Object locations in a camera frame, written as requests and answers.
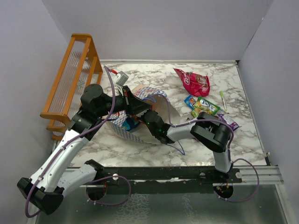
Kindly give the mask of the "blue checkered paper bag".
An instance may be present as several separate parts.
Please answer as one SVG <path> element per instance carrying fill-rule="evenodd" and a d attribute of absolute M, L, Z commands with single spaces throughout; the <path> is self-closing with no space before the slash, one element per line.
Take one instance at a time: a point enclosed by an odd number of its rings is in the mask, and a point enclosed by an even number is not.
<path fill-rule="evenodd" d="M 169 120 L 171 120 L 173 124 L 179 124 L 181 122 L 179 112 L 173 106 L 167 106 L 170 101 L 164 91 L 140 84 L 132 90 L 132 93 L 141 100 L 151 104 L 151 109 L 156 111 L 158 115 L 162 117 L 164 122 L 168 123 Z M 146 125 L 142 122 L 140 122 L 138 127 L 130 131 L 122 129 L 122 123 L 127 117 L 125 111 L 121 111 L 111 115 L 106 124 L 116 136 L 123 139 L 148 144 L 161 143 L 151 135 Z"/>

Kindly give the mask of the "blue m&m's packet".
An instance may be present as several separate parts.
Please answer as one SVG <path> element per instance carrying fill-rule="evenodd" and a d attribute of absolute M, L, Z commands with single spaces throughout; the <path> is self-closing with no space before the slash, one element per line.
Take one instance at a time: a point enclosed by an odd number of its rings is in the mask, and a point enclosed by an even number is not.
<path fill-rule="evenodd" d="M 196 105 L 196 102 L 197 100 L 195 100 L 192 95 L 189 95 L 185 100 L 184 102 L 186 103 L 186 105 L 188 107 L 190 107 L 192 110 L 194 109 L 195 105 Z"/>

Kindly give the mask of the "yellow green snack packet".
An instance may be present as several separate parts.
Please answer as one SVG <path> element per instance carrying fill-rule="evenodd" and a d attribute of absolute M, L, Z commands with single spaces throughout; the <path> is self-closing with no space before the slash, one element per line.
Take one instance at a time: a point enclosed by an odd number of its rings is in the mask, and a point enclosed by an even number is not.
<path fill-rule="evenodd" d="M 201 112 L 206 112 L 210 115 L 215 115 L 220 110 L 220 107 L 206 100 L 204 97 L 198 97 L 191 115 L 197 118 Z"/>

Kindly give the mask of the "red crisps bag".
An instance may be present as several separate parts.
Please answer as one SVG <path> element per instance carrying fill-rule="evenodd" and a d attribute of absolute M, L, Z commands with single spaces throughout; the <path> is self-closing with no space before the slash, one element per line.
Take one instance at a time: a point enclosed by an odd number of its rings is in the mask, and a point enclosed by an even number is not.
<path fill-rule="evenodd" d="M 208 76 L 203 76 L 193 72 L 185 72 L 181 69 L 174 69 L 181 79 L 183 87 L 187 92 L 195 97 L 206 97 L 210 92 L 210 82 Z"/>

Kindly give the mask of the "large purple snack bag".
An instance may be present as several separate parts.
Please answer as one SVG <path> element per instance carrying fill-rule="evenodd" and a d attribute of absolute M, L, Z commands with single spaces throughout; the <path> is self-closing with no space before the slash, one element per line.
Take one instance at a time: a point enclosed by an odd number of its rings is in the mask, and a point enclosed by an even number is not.
<path fill-rule="evenodd" d="M 225 123 L 227 123 L 232 129 L 233 129 L 233 131 L 235 131 L 236 129 L 238 129 L 240 126 L 230 117 L 230 116 L 228 116 L 227 114 L 221 114 L 221 113 L 219 113 L 219 114 L 217 114 L 217 117 L 221 120 L 221 121 L 223 121 L 223 122 L 225 122 Z"/>

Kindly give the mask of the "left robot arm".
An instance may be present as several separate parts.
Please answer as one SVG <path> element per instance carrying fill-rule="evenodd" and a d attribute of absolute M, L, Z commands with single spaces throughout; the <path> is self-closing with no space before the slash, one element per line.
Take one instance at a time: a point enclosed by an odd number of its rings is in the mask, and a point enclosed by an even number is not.
<path fill-rule="evenodd" d="M 81 107 L 54 152 L 30 178 L 23 177 L 17 183 L 26 198 L 26 216 L 31 216 L 28 213 L 29 203 L 49 215 L 74 189 L 85 183 L 100 183 L 103 172 L 94 162 L 86 163 L 71 175 L 63 174 L 77 153 L 113 113 L 125 111 L 128 116 L 140 117 L 151 108 L 151 104 L 136 97 L 127 86 L 123 87 L 121 95 L 111 97 L 103 92 L 99 84 L 87 86 L 81 96 Z"/>

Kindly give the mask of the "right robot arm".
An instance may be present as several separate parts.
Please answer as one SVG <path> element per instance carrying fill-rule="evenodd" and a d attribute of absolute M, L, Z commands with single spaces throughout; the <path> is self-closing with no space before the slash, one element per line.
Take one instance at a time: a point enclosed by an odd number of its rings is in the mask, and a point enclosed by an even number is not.
<path fill-rule="evenodd" d="M 213 152 L 215 179 L 226 182 L 231 178 L 233 163 L 229 149 L 234 131 L 227 123 L 206 112 L 179 125 L 165 123 L 156 111 L 146 112 L 139 120 L 147 126 L 152 136 L 166 145 L 183 139 L 197 139 Z"/>

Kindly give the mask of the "blue snack packet in bag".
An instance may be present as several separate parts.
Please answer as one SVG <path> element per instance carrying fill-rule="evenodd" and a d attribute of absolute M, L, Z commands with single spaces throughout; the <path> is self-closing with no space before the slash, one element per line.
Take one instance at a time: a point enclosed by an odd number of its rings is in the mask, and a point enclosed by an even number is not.
<path fill-rule="evenodd" d="M 140 124 L 140 122 L 133 117 L 127 117 L 125 119 L 125 121 L 122 123 L 122 129 L 126 130 L 126 131 L 130 131 L 136 127 L 138 127 Z"/>

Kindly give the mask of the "wooden dish rack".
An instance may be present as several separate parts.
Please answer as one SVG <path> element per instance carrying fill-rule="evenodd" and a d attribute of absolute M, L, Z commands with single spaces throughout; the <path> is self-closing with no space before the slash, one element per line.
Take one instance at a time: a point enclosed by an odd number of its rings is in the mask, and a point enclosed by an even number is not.
<path fill-rule="evenodd" d="M 72 34 L 58 73 L 40 117 L 49 120 L 47 130 L 60 141 L 81 106 L 85 87 L 103 74 L 93 38 L 90 34 Z"/>

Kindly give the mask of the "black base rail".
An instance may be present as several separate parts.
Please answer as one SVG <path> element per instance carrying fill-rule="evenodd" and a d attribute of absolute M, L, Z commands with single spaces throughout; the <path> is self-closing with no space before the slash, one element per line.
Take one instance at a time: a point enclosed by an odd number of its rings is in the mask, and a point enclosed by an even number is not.
<path fill-rule="evenodd" d="M 221 174 L 213 166 L 104 167 L 94 160 L 85 162 L 96 170 L 88 192 L 110 195 L 213 193 L 213 184 L 241 183 L 239 169 Z"/>

